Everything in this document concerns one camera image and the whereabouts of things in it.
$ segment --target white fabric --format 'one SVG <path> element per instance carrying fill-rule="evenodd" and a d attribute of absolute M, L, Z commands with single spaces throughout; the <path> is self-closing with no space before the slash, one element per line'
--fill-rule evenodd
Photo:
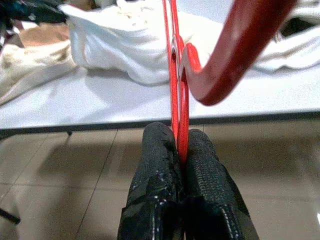
<path fill-rule="evenodd" d="M 6 44 L 0 55 L 0 105 L 75 67 L 69 40 L 26 48 Z"/>
<path fill-rule="evenodd" d="M 308 7 L 306 2 L 297 6 L 299 14 Z M 78 65 L 116 68 L 145 85 L 168 81 L 161 0 L 117 0 L 117 5 L 100 12 L 85 12 L 70 5 L 62 5 L 60 9 L 70 17 L 72 56 Z M 178 13 L 178 19 L 183 41 L 195 45 L 204 66 L 218 41 L 222 24 L 184 12 Z M 316 26 L 279 42 L 270 41 L 253 67 L 274 72 L 283 66 L 302 69 L 319 62 L 320 27 Z"/>
<path fill-rule="evenodd" d="M 86 12 L 71 5 L 62 5 L 60 9 L 70 17 L 72 57 L 78 65 L 116 68 L 145 85 L 169 80 L 161 0 L 118 0 L 117 5 L 101 12 Z M 178 18 L 184 42 L 201 49 L 200 61 L 206 63 L 218 40 L 221 24 L 183 12 Z M 203 38 L 202 29 L 212 31 L 206 32 Z"/>
<path fill-rule="evenodd" d="M 312 24 L 320 24 L 318 0 L 300 0 L 287 20 L 301 18 Z M 308 28 L 289 37 L 270 41 L 258 57 L 254 67 L 274 72 L 281 67 L 304 69 L 320 63 L 320 25 Z"/>

